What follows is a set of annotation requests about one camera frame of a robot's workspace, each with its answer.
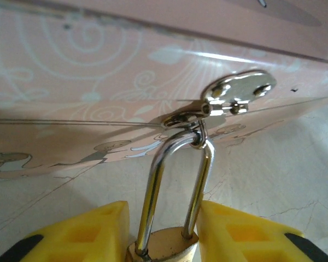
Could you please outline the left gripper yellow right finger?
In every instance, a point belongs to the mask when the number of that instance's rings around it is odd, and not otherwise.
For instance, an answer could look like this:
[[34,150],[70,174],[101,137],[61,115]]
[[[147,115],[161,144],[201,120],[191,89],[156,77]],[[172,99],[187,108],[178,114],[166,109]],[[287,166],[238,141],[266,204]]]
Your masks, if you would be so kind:
[[212,201],[196,227],[202,261],[328,261],[301,231]]

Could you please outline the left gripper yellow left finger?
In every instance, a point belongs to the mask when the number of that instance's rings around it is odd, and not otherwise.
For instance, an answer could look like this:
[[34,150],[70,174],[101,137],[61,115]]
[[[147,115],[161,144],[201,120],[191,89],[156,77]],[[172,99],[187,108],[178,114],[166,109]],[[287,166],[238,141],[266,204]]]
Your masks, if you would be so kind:
[[125,261],[130,228],[126,201],[116,201],[28,234],[2,261]]

